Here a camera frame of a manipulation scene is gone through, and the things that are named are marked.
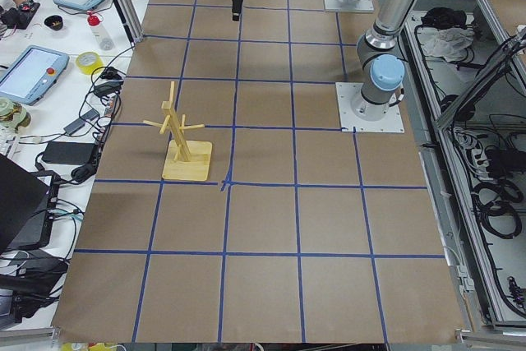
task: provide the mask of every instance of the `white mounting plate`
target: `white mounting plate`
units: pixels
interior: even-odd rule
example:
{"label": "white mounting plate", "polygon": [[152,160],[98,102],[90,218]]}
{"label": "white mounting plate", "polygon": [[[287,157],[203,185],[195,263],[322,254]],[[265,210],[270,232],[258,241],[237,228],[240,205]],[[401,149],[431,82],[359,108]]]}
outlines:
{"label": "white mounting plate", "polygon": [[372,0],[358,0],[357,2],[341,3],[337,0],[323,0],[327,12],[374,12]]}
{"label": "white mounting plate", "polygon": [[337,82],[339,124],[343,132],[378,132],[404,133],[404,124],[398,106],[389,107],[387,114],[380,121],[366,121],[357,116],[351,109],[351,98],[362,88],[362,83]]}

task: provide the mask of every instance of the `white desk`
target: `white desk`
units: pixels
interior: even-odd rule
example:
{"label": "white desk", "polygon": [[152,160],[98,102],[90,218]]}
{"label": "white desk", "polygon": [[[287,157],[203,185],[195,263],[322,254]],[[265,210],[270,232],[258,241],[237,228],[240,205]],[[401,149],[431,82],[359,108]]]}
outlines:
{"label": "white desk", "polygon": [[[109,51],[102,51],[95,37],[92,35],[86,22],[86,15],[79,14],[70,16],[58,9],[53,0],[35,0],[40,2],[40,9],[37,11],[33,21],[26,30],[17,30],[13,35],[0,40],[0,64],[9,66],[27,46],[34,44],[46,48],[52,48],[70,55],[67,69],[58,78],[56,85],[44,95],[35,105],[25,106],[31,114],[31,124],[27,128],[21,128],[19,133],[23,136],[45,136],[54,133],[63,132],[63,128],[70,122],[74,121],[79,114],[79,108],[83,102],[85,94],[90,89],[90,76],[84,75],[75,65],[76,56],[86,51],[95,51],[101,55],[104,65],[112,58],[130,47],[130,43],[122,28],[122,23],[118,17],[115,6],[111,9],[101,12],[104,18],[104,26],[112,36],[115,47]],[[145,15],[148,0],[132,0],[139,19],[142,21]],[[110,1],[103,3],[100,8],[105,8]],[[50,30],[44,25],[44,19],[47,16],[58,14],[64,20],[64,28],[58,32]],[[128,68],[132,57],[132,51],[127,51],[119,57],[112,66],[125,72]],[[90,103],[96,107],[100,113],[104,112],[104,107],[100,104],[99,99],[91,97]],[[89,108],[85,106],[82,113]],[[76,133],[80,135],[86,132],[88,127],[84,127]],[[86,136],[78,138],[61,137],[60,141],[78,141],[92,142],[91,132]],[[13,160],[28,171],[35,171],[35,157],[43,151],[45,144],[40,145],[19,145]],[[58,173],[65,179],[70,178],[70,172],[76,166],[51,165],[46,164],[46,169]],[[79,186],[61,187],[59,197],[78,205],[85,209],[90,191],[93,186],[93,179],[82,183]],[[81,224],[77,222],[77,234]],[[53,256],[65,256],[70,250],[73,238],[75,237],[74,225],[71,219],[61,219],[53,224],[51,241],[45,248],[45,251]],[[62,284],[64,276],[59,281],[58,286]],[[21,324],[12,326],[7,330],[28,330],[28,329],[45,329],[50,327],[51,320],[55,313],[57,304],[54,303],[49,307],[42,308],[30,319],[24,319]]]}

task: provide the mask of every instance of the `wooden stand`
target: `wooden stand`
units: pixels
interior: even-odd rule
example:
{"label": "wooden stand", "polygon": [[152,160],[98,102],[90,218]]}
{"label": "wooden stand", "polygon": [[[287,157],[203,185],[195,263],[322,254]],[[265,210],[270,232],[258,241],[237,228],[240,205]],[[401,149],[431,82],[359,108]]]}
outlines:
{"label": "wooden stand", "polygon": [[164,161],[163,179],[165,180],[185,180],[185,181],[206,181],[210,168],[210,158],[212,157],[212,143],[209,141],[187,141],[184,131],[187,129],[197,129],[205,125],[186,126],[186,116],[183,114],[181,123],[173,107],[173,96],[175,91],[175,81],[170,86],[170,99],[161,104],[164,114],[164,122],[152,122],[144,120],[143,123],[153,127],[159,127],[162,135],[169,129],[173,139],[168,146],[166,160]]}

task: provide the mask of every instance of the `black bowl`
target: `black bowl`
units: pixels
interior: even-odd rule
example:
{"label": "black bowl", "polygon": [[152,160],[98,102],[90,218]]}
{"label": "black bowl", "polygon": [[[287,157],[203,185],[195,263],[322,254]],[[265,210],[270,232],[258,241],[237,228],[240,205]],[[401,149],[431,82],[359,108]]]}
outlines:
{"label": "black bowl", "polygon": [[53,30],[60,30],[64,26],[61,16],[49,16],[44,20],[44,24]]}

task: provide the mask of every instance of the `clear plastic bottle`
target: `clear plastic bottle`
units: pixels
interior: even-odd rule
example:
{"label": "clear plastic bottle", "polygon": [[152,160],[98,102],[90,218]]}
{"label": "clear plastic bottle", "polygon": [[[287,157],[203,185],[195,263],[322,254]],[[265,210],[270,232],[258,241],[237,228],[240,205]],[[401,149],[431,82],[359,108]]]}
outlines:
{"label": "clear plastic bottle", "polygon": [[93,12],[88,12],[88,25],[97,43],[99,43],[100,49],[108,51],[114,47],[113,40],[109,37],[108,31],[102,25],[102,21]]}

